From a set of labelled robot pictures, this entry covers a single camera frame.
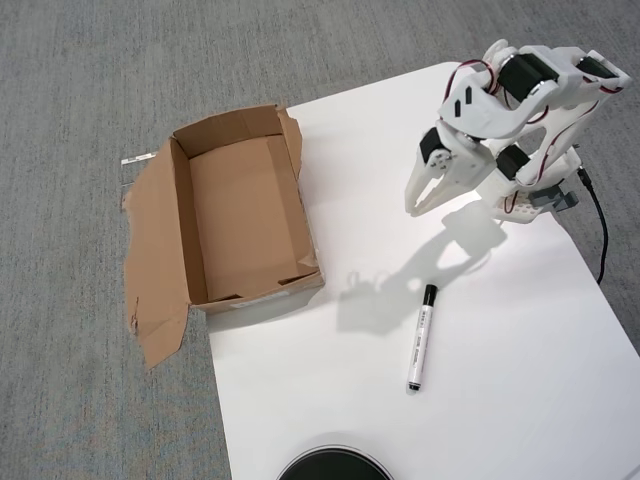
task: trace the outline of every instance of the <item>cardboard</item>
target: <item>cardboard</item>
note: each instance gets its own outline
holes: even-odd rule
[[[247,108],[176,130],[136,179],[124,276],[149,368],[180,348],[191,306],[217,313],[323,284],[301,152],[286,110]]]

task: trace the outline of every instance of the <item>black cable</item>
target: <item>black cable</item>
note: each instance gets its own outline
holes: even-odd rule
[[[580,177],[582,185],[584,185],[584,188],[586,188],[591,195],[593,203],[596,206],[596,210],[598,211],[598,217],[600,217],[600,223],[602,224],[602,254],[600,255],[600,274],[598,275],[597,280],[599,285],[600,282],[602,282],[602,277],[604,277],[604,267],[607,259],[607,248],[609,248],[609,230],[607,229],[607,222],[604,218],[604,212],[602,211],[602,207],[600,206],[600,202],[598,201],[596,192],[593,189],[591,178],[583,167],[580,167],[578,169],[578,177]]]

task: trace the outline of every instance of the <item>marker cap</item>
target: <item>marker cap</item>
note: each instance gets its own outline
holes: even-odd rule
[[[433,307],[433,302],[436,301],[437,293],[438,293],[438,287],[431,284],[427,285],[427,288],[425,288],[424,290],[424,301],[422,302],[422,304]]]

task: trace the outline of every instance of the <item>black round object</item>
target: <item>black round object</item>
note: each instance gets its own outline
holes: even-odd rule
[[[302,454],[278,480],[393,480],[373,458],[357,450],[330,446]]]

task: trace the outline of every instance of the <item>black lid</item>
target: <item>black lid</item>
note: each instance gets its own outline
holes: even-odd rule
[[[297,459],[279,480],[392,480],[371,458],[344,447],[326,447]]]
[[[422,304],[433,307],[433,302],[436,301],[437,293],[438,293],[438,287],[431,284],[427,285],[427,288],[425,288],[424,290],[424,301],[422,302]]]

